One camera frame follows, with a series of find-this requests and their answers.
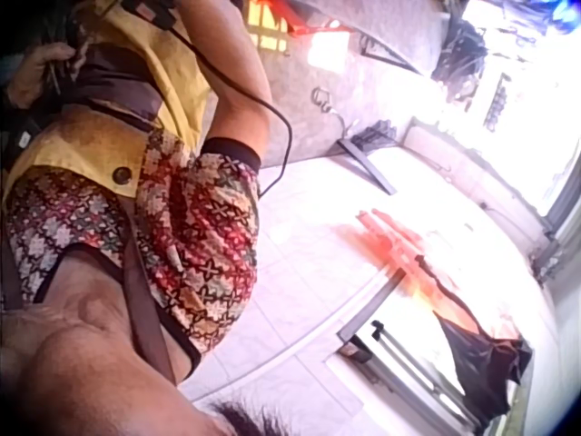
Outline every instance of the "dark fabric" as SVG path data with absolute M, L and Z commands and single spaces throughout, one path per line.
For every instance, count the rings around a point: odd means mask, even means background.
M 210 138 L 203 143 L 200 154 L 221 154 L 250 166 L 256 173 L 261 169 L 261 158 L 248 145 L 230 138 Z
M 20 292 L 20 278 L 18 277 L 18 270 L 14 257 L 12 257 L 12 250 L 8 243 L 8 236 L 6 233 L 4 216 L 0 216 L 0 243 L 2 245 L 2 262 L 0 265 L 0 298 L 2 298 L 3 309 L 15 310 L 23 307 L 22 294 Z
M 134 51 L 116 45 L 91 45 L 75 86 L 64 102 L 87 99 L 118 104 L 147 121 L 156 119 L 162 97 L 147 63 Z
M 487 334 L 472 311 L 456 294 L 449 291 L 429 268 L 422 256 L 416 260 L 442 293 L 464 310 L 478 327 L 469 332 L 434 312 L 452 351 L 456 375 L 464 390 L 464 405 L 480 420 L 481 434 L 490 422 L 510 410 L 507 382 L 520 383 L 533 351 L 524 338 L 494 339 Z

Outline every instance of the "sleeve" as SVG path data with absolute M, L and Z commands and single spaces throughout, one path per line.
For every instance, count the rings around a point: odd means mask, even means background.
M 260 159 L 242 143 L 216 138 L 200 157 L 179 163 L 179 153 L 168 153 L 178 143 L 153 134 L 136 204 L 156 254 L 150 280 L 204 354 L 238 319 L 256 282 Z

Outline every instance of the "wall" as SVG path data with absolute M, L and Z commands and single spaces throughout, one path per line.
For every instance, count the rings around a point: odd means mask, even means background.
M 490 218 L 525 256 L 548 245 L 542 219 L 517 192 L 498 180 L 494 170 L 473 151 L 466 150 L 435 127 L 419 122 L 409 128 L 404 147 L 470 200 L 485 203 Z

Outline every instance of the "black cloth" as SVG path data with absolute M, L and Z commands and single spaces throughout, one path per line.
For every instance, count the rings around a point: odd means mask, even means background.
M 418 256 L 416 260 L 434 279 L 439 290 L 464 310 L 478 327 L 478 333 L 469 332 L 434 312 L 452 351 L 456 375 L 464 390 L 464 405 L 480 421 L 481 427 L 476 434 L 482 434 L 492 420 L 510 410 L 507 382 L 520 384 L 533 351 L 522 336 L 516 340 L 492 338 L 468 306 L 441 283 L 424 258 Z

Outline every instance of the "black cable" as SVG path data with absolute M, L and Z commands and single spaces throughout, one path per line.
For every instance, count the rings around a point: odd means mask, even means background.
M 259 97 L 252 95 L 251 93 L 246 91 L 244 88 L 242 88 L 239 84 L 234 82 L 230 77 L 228 77 L 226 74 L 224 74 L 222 71 L 220 71 L 214 65 L 212 65 L 210 63 L 210 61 L 206 58 L 206 56 L 204 56 L 200 52 L 200 50 L 198 50 L 192 43 L 190 43 L 187 39 L 185 39 L 173 27 L 170 29 L 170 32 L 172 33 L 172 35 L 174 35 L 176 38 L 178 38 L 180 41 L 182 41 L 182 43 L 186 47 L 188 47 L 190 50 L 192 50 L 192 52 L 196 55 L 196 57 L 199 60 L 201 60 L 203 62 L 203 64 L 210 71 L 212 71 L 216 76 L 218 76 L 218 78 L 220 80 L 222 80 L 230 88 L 238 91 L 240 94 L 244 95 L 245 97 L 250 98 L 253 102 L 256 102 L 256 103 L 260 104 L 261 106 L 266 107 L 273 114 L 278 116 L 281 119 L 281 121 L 284 123 L 284 125 L 287 127 L 287 130 L 289 131 L 289 142 L 287 145 L 287 150 L 284 154 L 284 158 L 282 159 L 281 173 L 279 174 L 279 176 L 276 179 L 274 179 L 274 181 L 271 184 L 269 184 L 265 189 L 261 190 L 261 192 L 258 194 L 258 197 L 262 198 L 272 188 L 272 186 L 274 186 L 276 183 L 278 183 L 281 180 L 282 176 L 284 175 L 284 170 L 287 167 L 287 163 L 289 162 L 289 156 L 291 155 L 291 147 L 292 147 L 292 126 L 291 126 L 291 123 L 289 123 L 289 120 L 287 120 L 286 117 L 283 114 L 281 114 L 281 112 L 276 107 L 274 107 L 272 104 L 269 104 L 269 103 L 265 102 L 264 100 L 260 99 Z

